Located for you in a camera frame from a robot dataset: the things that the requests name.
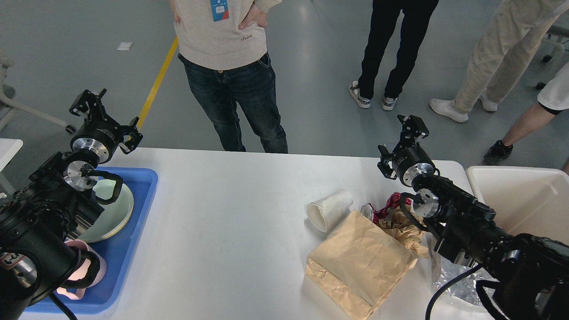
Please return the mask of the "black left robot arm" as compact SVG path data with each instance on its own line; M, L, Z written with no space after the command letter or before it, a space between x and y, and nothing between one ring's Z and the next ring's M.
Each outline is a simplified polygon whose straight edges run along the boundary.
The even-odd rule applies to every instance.
M120 148L134 151L142 134L138 117L120 125L102 104L106 90L79 94L70 113L84 115L69 152L57 152L33 174L30 184L1 206L1 318L19 319L24 310L49 297L70 319L76 318L56 296L58 289L96 285L106 262L78 237L119 199L123 178L98 170Z

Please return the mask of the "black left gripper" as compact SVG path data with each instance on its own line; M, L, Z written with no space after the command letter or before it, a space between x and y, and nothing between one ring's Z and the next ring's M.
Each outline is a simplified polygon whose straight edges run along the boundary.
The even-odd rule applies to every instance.
M100 163L110 161L118 146L124 154L130 154L144 137L137 127L139 117L134 117L128 125L108 124L108 115L101 102L106 92L105 88L98 94L85 89L69 108L71 115L84 117L83 126L70 142L71 149L91 151Z

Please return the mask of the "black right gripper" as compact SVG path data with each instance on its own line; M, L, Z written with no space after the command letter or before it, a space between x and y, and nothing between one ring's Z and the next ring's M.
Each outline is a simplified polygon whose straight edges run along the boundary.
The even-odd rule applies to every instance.
M383 144L378 145L380 161L377 166L383 176L398 179L406 187L411 187L413 180L421 174L435 174L436 166L419 145L420 139L429 136L429 130L420 117L397 115L402 124L400 140L393 153Z

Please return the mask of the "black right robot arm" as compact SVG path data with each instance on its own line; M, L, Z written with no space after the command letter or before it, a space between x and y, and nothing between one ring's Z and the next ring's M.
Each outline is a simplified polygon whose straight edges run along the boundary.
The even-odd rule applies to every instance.
M527 233L512 236L494 222L494 209L440 175L421 148L429 135L420 117L397 115L400 140L392 152L378 146L378 168L391 180L411 187L403 192L405 217L436 239L435 251L454 264L470 267L431 298L425 318L449 287L485 269L492 281L478 280L482 306L496 320L566 320L568 318L568 246Z

